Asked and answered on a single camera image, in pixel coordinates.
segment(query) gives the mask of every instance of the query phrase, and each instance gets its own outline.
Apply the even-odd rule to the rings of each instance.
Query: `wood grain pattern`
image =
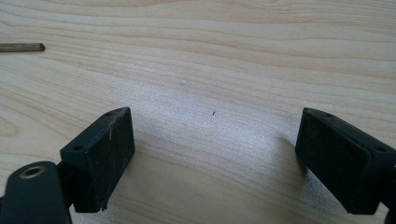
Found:
[[[0,191],[129,106],[133,162],[75,223],[383,222],[293,148],[305,106],[396,147],[394,1],[1,0],[0,41],[46,46],[0,55]]]

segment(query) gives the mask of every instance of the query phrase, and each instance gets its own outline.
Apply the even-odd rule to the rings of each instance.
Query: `wooden surface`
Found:
[[[303,107],[396,147],[396,2],[0,3],[0,191],[100,115],[132,109],[136,153],[75,223],[382,223],[299,166]]]

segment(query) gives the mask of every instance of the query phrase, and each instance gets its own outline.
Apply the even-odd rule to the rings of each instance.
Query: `black plastic part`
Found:
[[[375,213],[395,167],[393,148],[334,115],[305,108],[295,149],[348,213]]]
[[[54,163],[35,162],[23,166],[8,178],[0,222],[71,223]]]
[[[396,169],[393,170],[392,175],[388,178],[385,187],[382,190],[381,202],[389,208],[396,212]]]
[[[105,113],[67,144],[61,150],[62,162],[58,166],[64,177],[64,192],[73,198],[76,212],[106,209],[133,155],[134,132],[129,107]]]

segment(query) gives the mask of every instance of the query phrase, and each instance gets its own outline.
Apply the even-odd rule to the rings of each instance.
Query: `screw hole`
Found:
[[[28,168],[28,169],[24,170],[20,174],[20,178],[22,178],[22,179],[33,178],[33,177],[36,177],[38,175],[41,175],[45,170],[46,170],[46,167],[44,167],[42,165],[34,166],[34,167],[31,167],[31,168]]]
[[[386,151],[384,148],[382,148],[382,147],[375,147],[375,150],[377,150],[377,151],[381,151],[381,152],[384,152],[384,151]]]
[[[75,150],[75,151],[79,151],[79,150],[82,150],[83,149],[83,146],[75,146],[75,147],[73,147],[73,150]]]

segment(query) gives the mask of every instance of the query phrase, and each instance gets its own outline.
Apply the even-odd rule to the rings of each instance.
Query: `small wooden stick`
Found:
[[[27,43],[27,44],[1,44],[0,52],[28,52],[28,51],[44,51],[44,47],[41,43]]]

